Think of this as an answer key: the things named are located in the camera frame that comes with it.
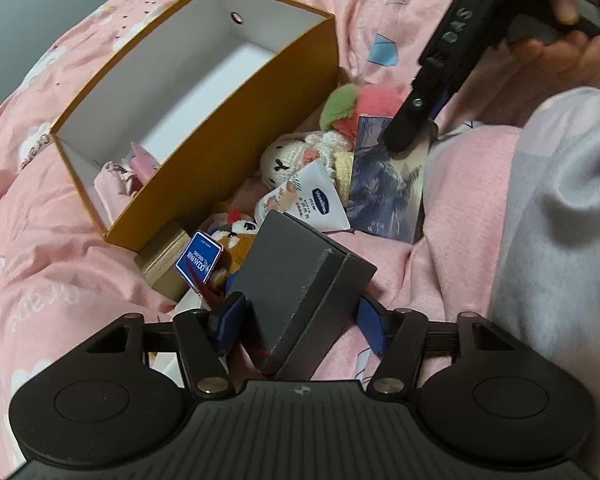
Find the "grey sleeve forearm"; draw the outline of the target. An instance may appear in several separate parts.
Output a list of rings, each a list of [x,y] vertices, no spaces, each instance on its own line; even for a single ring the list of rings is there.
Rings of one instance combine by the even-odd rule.
[[[595,401],[581,463],[600,478],[600,90],[545,101],[510,170],[496,324],[577,377]]]

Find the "person right hand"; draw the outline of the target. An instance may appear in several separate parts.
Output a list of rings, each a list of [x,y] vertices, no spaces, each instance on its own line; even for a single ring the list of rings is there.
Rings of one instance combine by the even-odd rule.
[[[560,24],[577,23],[578,0],[548,1]],[[548,46],[528,39],[507,49],[515,70],[498,94],[501,109],[492,119],[497,124],[521,127],[556,94],[581,87],[600,89],[600,36],[574,30]]]

